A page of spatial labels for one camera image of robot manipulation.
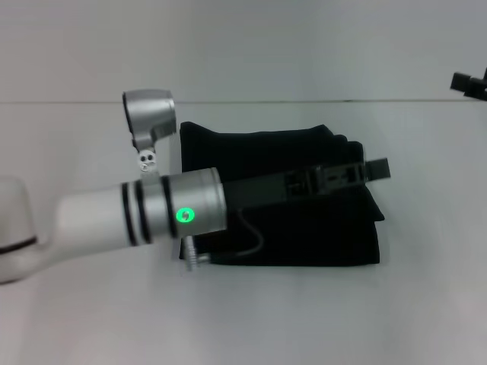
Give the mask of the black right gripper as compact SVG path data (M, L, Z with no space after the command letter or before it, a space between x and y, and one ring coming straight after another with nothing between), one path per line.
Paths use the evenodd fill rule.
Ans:
M465 97L470 98L487 98L487 69L483 78L474 78L461 72L455 72L452 76L450 89L463 91Z

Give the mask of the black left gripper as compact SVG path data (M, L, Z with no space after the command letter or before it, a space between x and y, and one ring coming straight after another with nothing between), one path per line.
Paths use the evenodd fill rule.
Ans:
M347 163L332 167L316 166L223 182L229 210L261 208L328 195L340 189L390 179L388 159Z

